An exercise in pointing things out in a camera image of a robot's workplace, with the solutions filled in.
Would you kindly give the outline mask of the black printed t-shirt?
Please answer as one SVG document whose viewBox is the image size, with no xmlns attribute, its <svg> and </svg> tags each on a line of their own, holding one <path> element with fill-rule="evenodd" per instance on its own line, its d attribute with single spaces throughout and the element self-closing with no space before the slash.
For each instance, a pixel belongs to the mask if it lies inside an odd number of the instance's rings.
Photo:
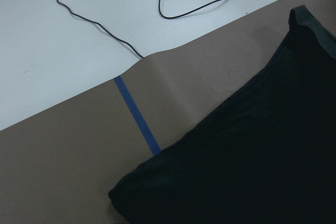
<svg viewBox="0 0 336 224">
<path fill-rule="evenodd" d="M 108 195 L 129 223 L 335 223 L 335 37 L 293 8 L 267 65 Z"/>
</svg>

